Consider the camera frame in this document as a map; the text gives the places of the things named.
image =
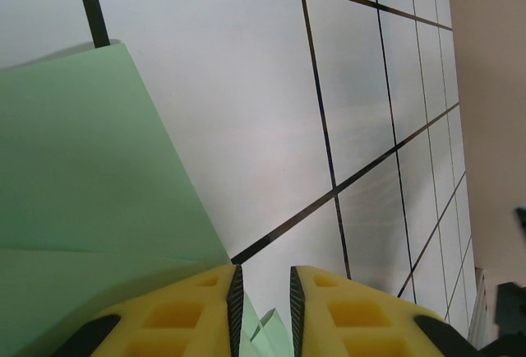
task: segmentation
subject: yellow plastic part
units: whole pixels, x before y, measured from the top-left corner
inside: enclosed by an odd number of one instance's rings
[[[105,309],[121,320],[93,357],[229,357],[226,297],[236,266],[203,272]]]
[[[305,294],[302,357],[442,357],[413,321],[431,310],[315,267],[296,267]]]

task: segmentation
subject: beige wall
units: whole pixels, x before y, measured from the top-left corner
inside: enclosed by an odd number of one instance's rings
[[[526,0],[450,0],[475,264],[526,286]]]

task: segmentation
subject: yellow foam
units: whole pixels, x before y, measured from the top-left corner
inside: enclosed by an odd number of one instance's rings
[[[441,357],[414,322],[431,310],[315,267],[297,267],[305,294],[302,357]]]
[[[97,315],[121,320],[93,357],[229,357],[226,297],[234,265],[215,268]]]

